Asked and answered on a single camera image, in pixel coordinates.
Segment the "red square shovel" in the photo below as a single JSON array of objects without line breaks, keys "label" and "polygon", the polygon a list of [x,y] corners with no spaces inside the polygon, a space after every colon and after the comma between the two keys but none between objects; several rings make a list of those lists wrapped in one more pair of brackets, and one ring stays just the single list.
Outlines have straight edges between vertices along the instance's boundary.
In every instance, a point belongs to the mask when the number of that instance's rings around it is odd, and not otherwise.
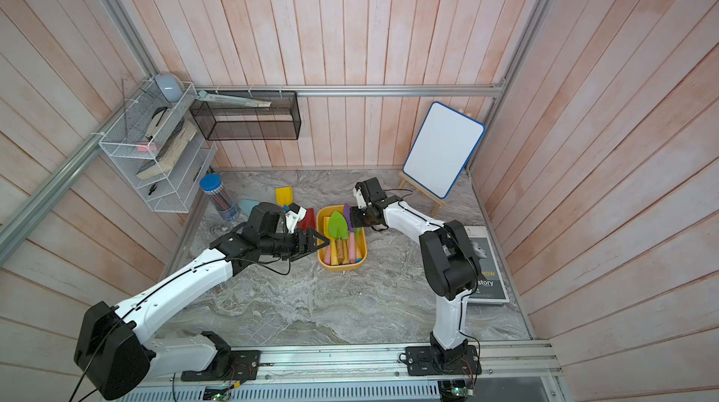
[{"label": "red square shovel", "polygon": [[316,229],[316,214],[314,208],[308,208],[306,210],[303,219],[297,224],[297,227],[302,230]]}]

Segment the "yellow plastic storage box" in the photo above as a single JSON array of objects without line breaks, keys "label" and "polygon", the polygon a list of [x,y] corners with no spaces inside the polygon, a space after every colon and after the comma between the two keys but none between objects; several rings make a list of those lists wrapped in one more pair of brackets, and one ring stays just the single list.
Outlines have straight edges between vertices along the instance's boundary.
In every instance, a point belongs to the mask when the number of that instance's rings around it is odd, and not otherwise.
[{"label": "yellow plastic storage box", "polygon": [[[343,212],[342,205],[332,205],[327,206],[325,208],[322,208],[320,211],[316,213],[316,224],[318,224],[318,232],[321,235],[329,237],[327,233],[325,233],[325,220],[328,220],[331,217],[331,214],[334,212]],[[346,253],[342,255],[342,258],[345,260],[343,263],[337,263],[339,258],[336,260],[333,259],[333,249],[331,246],[326,246],[325,248],[322,248],[321,250],[318,250],[316,253],[316,256],[318,256],[318,261],[322,266],[324,266],[328,271],[331,272],[348,272],[348,271],[354,271],[362,267],[366,261],[368,255],[367,250],[367,242],[366,242],[366,235],[363,228],[356,228],[354,230],[355,233],[355,245],[356,245],[356,259],[355,263],[350,263],[348,261],[348,247],[346,247]]]}]

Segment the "blue lid pencil jar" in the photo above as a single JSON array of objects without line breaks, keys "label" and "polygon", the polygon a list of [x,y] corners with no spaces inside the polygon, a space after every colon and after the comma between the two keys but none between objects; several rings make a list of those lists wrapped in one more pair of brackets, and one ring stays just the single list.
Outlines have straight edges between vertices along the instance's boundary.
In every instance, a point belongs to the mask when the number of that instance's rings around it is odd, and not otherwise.
[{"label": "blue lid pencil jar", "polygon": [[238,218],[238,207],[225,188],[220,175],[209,173],[209,175],[202,177],[200,179],[200,189],[208,197],[222,220],[232,222]]}]

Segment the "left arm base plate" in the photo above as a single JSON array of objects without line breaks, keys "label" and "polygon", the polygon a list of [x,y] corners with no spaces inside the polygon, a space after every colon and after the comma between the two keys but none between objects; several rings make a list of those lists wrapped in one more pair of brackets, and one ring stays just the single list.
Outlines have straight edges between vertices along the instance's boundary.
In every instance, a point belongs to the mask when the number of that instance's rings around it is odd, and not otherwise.
[{"label": "left arm base plate", "polygon": [[245,383],[254,381],[258,375],[261,351],[232,350],[221,351],[209,366],[202,371],[186,371],[181,381],[225,381]]}]

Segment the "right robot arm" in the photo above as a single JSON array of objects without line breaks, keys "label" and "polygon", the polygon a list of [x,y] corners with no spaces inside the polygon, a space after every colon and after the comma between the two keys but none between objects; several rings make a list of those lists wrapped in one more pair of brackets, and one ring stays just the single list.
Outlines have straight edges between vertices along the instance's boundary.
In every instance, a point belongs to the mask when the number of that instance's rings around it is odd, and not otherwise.
[{"label": "right robot arm", "polygon": [[483,280],[479,257],[464,225],[422,214],[403,198],[389,196],[374,177],[357,183],[353,194],[357,201],[350,208],[353,226],[377,232],[396,230],[419,245],[424,276],[436,294],[431,344],[444,356],[463,353],[468,346],[468,336],[462,331],[468,298]]}]

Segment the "aluminium front rail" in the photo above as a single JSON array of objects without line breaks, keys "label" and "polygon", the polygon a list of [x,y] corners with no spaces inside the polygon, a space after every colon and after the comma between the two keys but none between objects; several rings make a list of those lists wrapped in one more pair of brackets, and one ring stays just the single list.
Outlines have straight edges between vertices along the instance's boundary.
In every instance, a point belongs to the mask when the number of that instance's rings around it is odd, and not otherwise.
[{"label": "aluminium front rail", "polygon": [[560,376],[552,346],[545,341],[499,341],[472,344],[479,353],[477,377],[413,377],[398,355],[408,346],[354,345],[319,347],[232,348],[217,338],[153,340],[147,346],[103,346],[89,355],[84,372],[104,396],[119,398],[144,381],[202,371],[221,351],[261,351],[257,383],[329,383],[391,379],[462,380]]}]

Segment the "light green box on basket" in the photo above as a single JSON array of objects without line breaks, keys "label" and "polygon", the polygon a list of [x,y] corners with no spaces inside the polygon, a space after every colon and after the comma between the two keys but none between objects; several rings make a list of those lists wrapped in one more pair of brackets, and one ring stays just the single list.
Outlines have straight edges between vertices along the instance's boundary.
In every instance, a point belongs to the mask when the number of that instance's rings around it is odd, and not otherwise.
[{"label": "light green box on basket", "polygon": [[219,93],[211,93],[204,90],[197,94],[196,100],[199,102],[206,102],[211,106],[222,108],[264,109],[271,107],[271,102],[268,102],[267,100],[221,95]]}]

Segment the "large yellow plastic scoop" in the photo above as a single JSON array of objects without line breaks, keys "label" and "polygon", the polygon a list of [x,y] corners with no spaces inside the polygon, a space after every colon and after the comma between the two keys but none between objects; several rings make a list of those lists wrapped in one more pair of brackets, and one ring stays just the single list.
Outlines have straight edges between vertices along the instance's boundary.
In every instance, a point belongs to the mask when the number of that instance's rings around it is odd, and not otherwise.
[{"label": "large yellow plastic scoop", "polygon": [[330,239],[330,245],[328,246],[328,248],[331,248],[331,265],[328,265],[328,266],[336,266],[336,265],[338,265],[337,247],[336,247],[335,240],[330,232],[330,220],[331,220],[330,217],[324,218],[324,224],[323,224],[324,233]]}]

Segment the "green shovel wooden handle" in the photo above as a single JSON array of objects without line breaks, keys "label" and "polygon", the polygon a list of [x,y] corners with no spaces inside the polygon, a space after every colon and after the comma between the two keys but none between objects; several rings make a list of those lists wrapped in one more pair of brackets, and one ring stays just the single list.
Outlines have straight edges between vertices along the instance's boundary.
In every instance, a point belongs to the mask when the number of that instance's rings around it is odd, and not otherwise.
[{"label": "green shovel wooden handle", "polygon": [[343,213],[340,211],[332,212],[330,218],[330,232],[337,247],[338,265],[343,265],[346,261],[345,242],[348,239],[348,225]]}]

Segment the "light blue plastic shovel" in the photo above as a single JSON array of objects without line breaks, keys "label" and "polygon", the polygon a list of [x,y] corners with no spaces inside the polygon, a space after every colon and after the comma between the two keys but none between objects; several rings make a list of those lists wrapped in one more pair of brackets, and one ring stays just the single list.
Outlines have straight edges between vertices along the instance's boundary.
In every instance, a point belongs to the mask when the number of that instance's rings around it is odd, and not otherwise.
[{"label": "light blue plastic shovel", "polygon": [[259,204],[260,204],[260,202],[256,201],[256,200],[241,199],[238,202],[238,208],[243,215],[245,215],[247,218],[249,218],[253,209],[256,206],[258,206]]}]

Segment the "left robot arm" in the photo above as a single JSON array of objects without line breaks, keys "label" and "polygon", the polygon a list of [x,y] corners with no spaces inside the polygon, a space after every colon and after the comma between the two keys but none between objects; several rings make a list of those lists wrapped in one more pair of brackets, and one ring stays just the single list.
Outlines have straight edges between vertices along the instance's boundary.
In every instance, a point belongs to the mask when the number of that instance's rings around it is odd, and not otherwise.
[{"label": "left robot arm", "polygon": [[256,205],[249,219],[218,237],[198,258],[153,287],[110,306],[91,306],[82,321],[74,361],[106,400],[127,395],[144,380],[170,374],[210,381],[232,378],[238,366],[219,334],[157,340],[155,333],[206,291],[247,267],[293,263],[329,246],[314,228],[300,229],[294,216],[273,203]]}]

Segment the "grey round bowl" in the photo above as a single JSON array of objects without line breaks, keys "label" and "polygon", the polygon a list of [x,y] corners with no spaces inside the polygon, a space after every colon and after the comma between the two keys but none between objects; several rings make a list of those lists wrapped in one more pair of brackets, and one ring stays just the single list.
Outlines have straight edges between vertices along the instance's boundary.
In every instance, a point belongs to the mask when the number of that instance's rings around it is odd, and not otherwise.
[{"label": "grey round bowl", "polygon": [[154,76],[154,80],[168,103],[176,104],[183,98],[185,85],[176,75],[169,72],[161,72]]}]

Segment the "Twins story book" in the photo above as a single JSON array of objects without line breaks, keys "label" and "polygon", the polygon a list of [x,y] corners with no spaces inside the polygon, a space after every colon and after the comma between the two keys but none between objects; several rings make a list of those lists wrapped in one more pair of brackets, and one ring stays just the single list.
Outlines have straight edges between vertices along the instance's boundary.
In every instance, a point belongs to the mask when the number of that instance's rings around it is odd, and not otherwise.
[{"label": "Twins story book", "polygon": [[490,233],[486,226],[466,226],[473,250],[479,258],[483,279],[479,288],[470,297],[470,302],[478,305],[501,306],[509,302],[499,261],[495,254]]}]

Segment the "white board blue frame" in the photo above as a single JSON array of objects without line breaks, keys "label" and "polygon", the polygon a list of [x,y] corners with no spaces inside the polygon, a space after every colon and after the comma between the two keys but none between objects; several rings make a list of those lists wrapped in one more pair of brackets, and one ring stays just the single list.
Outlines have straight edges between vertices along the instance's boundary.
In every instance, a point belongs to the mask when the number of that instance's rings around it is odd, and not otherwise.
[{"label": "white board blue frame", "polygon": [[410,148],[403,173],[438,199],[445,199],[484,136],[485,126],[433,102]]}]

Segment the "wooden easel stand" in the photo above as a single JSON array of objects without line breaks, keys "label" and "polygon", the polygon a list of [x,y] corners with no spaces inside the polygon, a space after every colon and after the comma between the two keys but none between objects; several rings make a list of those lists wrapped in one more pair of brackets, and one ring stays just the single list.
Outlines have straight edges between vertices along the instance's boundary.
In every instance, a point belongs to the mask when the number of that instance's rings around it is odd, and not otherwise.
[{"label": "wooden easel stand", "polygon": [[439,214],[440,210],[446,205],[446,202],[443,199],[440,199],[435,196],[432,192],[430,192],[430,190],[427,190],[426,188],[421,186],[419,182],[409,177],[404,172],[400,171],[399,176],[401,179],[399,184],[400,190],[409,190],[409,187],[411,187],[412,191],[417,190],[425,197],[433,201],[434,207],[432,209],[431,215],[433,218],[435,218]]}]

